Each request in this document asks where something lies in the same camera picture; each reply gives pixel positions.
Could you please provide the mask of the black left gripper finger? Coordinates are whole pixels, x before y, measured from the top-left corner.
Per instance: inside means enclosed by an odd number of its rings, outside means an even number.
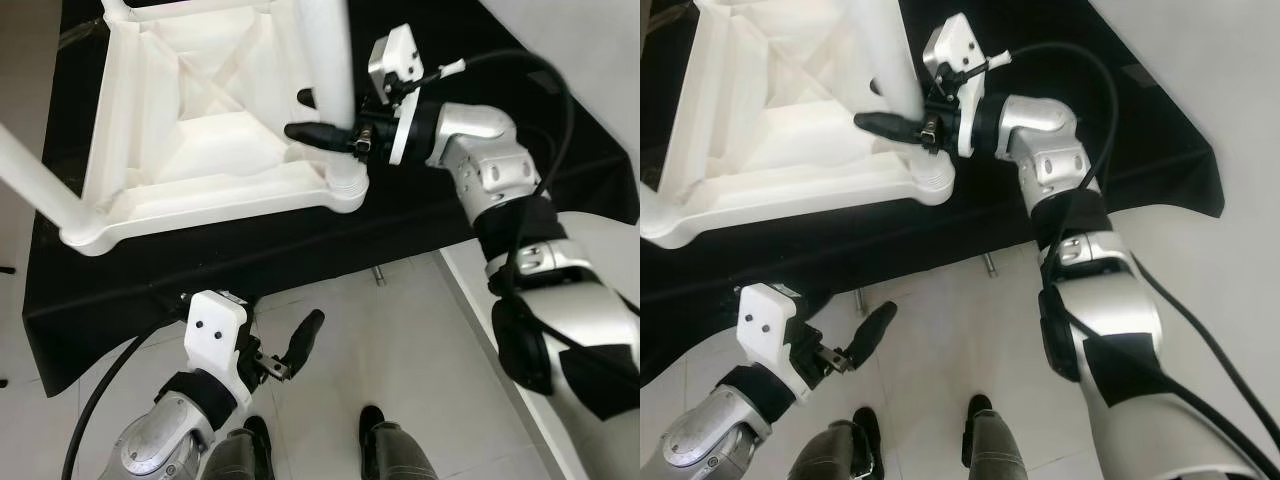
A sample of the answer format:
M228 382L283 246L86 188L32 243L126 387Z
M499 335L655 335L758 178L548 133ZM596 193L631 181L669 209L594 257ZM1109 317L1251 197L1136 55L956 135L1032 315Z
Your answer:
M899 306L893 301L887 301L867 315L845 348L845 358L851 370L859 369L873 356L897 312Z
M314 349L316 337L325 323L325 317L324 311L314 308L294 329L285 351L285 366L288 369L302 369L305 366Z

